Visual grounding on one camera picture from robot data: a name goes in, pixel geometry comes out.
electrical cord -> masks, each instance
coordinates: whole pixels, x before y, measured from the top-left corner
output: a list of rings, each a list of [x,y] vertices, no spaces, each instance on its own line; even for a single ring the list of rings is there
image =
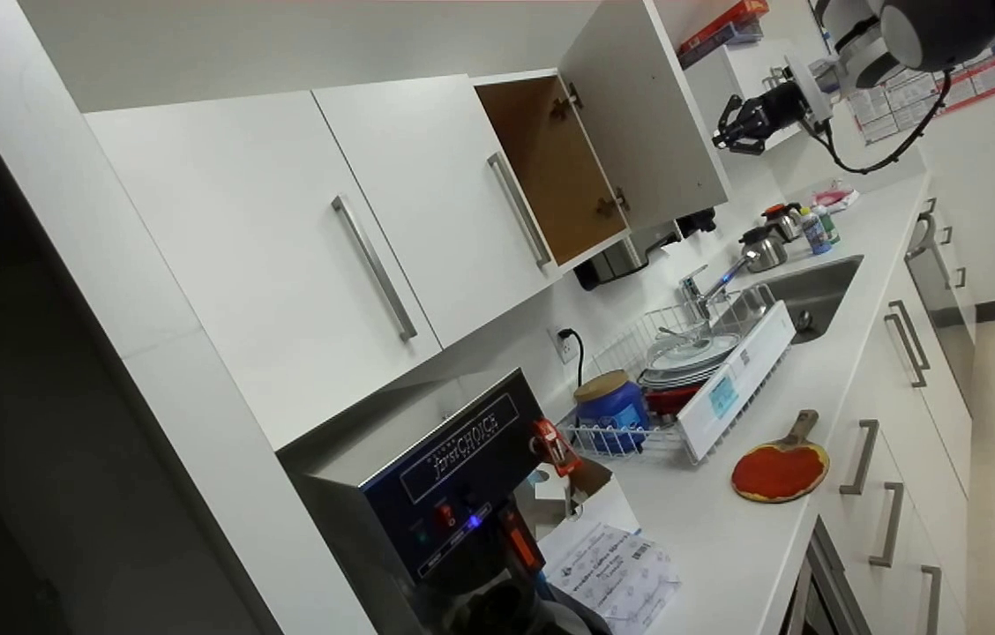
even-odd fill
[[[576,387],[583,387],[583,359],[587,359],[587,348],[583,348],[583,334],[576,329],[562,329],[557,338],[576,338]]]
[[[924,115],[917,118],[917,125],[909,130],[909,136],[903,136],[886,157],[879,157],[879,163],[870,163],[870,164],[851,164],[851,163],[839,157],[829,118],[818,123],[818,125],[811,125],[806,118],[801,118],[801,125],[826,149],[826,155],[829,155],[844,171],[858,171],[858,175],[879,171],[879,170],[886,170],[890,163],[899,163],[899,155],[912,149],[912,142],[924,133],[924,125],[931,123],[931,115],[945,105],[945,95],[949,95],[949,88],[952,88],[952,65],[945,65],[943,74],[945,74],[945,82],[943,82],[936,101],[926,105],[926,111],[924,111]]]

white cabinet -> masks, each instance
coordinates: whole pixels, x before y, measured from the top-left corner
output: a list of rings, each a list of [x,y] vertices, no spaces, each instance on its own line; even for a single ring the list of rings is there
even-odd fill
[[[469,77],[314,91],[441,347],[550,283]]]
[[[576,95],[557,74],[501,77],[476,85],[476,95],[562,267],[624,235],[624,192],[604,171]]]
[[[926,416],[943,437],[945,458],[952,461],[955,479],[966,495],[970,489],[970,411],[943,355],[936,329],[924,317],[917,287],[905,277],[903,267],[897,267],[890,294],[893,295],[890,295],[886,322],[897,331],[893,348],[899,359],[899,374],[905,374],[905,384],[924,399]]]
[[[562,77],[628,197],[631,224],[726,200],[726,171],[654,0],[604,0],[562,60]]]
[[[829,441],[839,461],[823,496],[823,521],[870,630],[962,635],[966,495],[945,437],[949,411],[955,419],[962,403],[943,409],[924,394],[926,384],[952,382],[952,374],[939,368],[943,355],[924,338],[931,323],[917,310],[921,298],[903,263],[882,302],[882,322]],[[921,370],[917,338],[926,347],[926,370]]]
[[[276,449],[438,352],[309,95],[93,125]]]

cabinet handle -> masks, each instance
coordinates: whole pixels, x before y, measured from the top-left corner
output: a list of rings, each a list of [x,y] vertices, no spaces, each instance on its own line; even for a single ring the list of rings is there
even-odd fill
[[[886,315],[886,322],[897,329],[899,343],[905,347],[909,368],[917,374],[909,387],[924,387],[926,382],[921,374],[921,362],[917,362],[912,343],[905,334],[905,323],[899,322],[899,315]]]
[[[531,224],[530,200],[524,200],[524,192],[522,192],[515,171],[511,171],[508,163],[501,157],[501,151],[495,151],[495,155],[488,157],[488,164],[495,170],[508,207],[519,214],[519,224],[522,224],[522,235],[524,235],[524,243],[530,243],[530,251],[531,251],[536,267],[550,263],[552,258],[547,254],[547,243],[544,243],[538,230]]]
[[[897,310],[899,310],[899,317],[905,322],[909,338],[912,338],[917,355],[921,355],[921,370],[931,370],[931,368],[926,368],[926,355],[924,355],[924,347],[921,347],[921,334],[917,334],[917,329],[912,329],[912,317],[909,317],[909,310],[905,310],[905,302],[903,302],[903,298],[890,298],[890,305],[897,305]]]
[[[936,234],[931,207],[924,207],[924,211],[917,214],[917,224],[924,224],[924,234],[905,248],[905,261],[912,261],[917,254],[924,254],[926,243],[931,243],[931,234]]]
[[[405,315],[389,272],[384,272],[384,261],[378,258],[378,251],[371,248],[371,241],[362,235],[355,214],[344,207],[341,197],[331,197],[331,211],[341,217],[344,234],[352,235],[355,251],[361,251],[361,261],[367,267],[367,275],[372,277],[378,294],[384,295],[389,302],[389,315],[395,322],[395,331],[403,343],[417,338],[417,323],[411,317]]]
[[[966,267],[955,267],[955,283],[949,277],[949,290],[962,290],[966,287]]]
[[[905,502],[905,483],[886,483],[886,489],[893,495],[890,530],[886,530],[882,552],[870,558],[870,566],[893,566],[897,530],[899,530],[899,504]]]
[[[870,474],[870,458],[876,458],[879,419],[861,419],[858,428],[865,428],[865,444],[861,444],[861,455],[858,455],[855,483],[839,486],[844,496],[861,496],[865,475]]]
[[[926,588],[926,635],[939,635],[943,626],[943,585],[945,585],[945,572],[943,566],[931,566],[931,564],[921,564],[921,576],[931,578],[931,588]]]

label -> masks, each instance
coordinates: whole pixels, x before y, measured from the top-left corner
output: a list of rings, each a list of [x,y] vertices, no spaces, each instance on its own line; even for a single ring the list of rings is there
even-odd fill
[[[734,411],[741,403],[736,387],[730,378],[718,378],[708,391],[708,404],[714,404],[714,416],[723,419],[726,411]]]

upper cabinet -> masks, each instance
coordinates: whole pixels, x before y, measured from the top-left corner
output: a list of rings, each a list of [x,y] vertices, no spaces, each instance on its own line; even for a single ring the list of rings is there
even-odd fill
[[[476,95],[557,263],[578,263],[583,254],[628,230],[624,200],[562,77],[479,85]]]
[[[635,230],[730,197],[654,0],[604,0],[562,77]]]
[[[469,77],[314,91],[441,347],[538,294],[550,248]]]
[[[438,352],[309,95],[111,109],[93,130],[276,449]]]

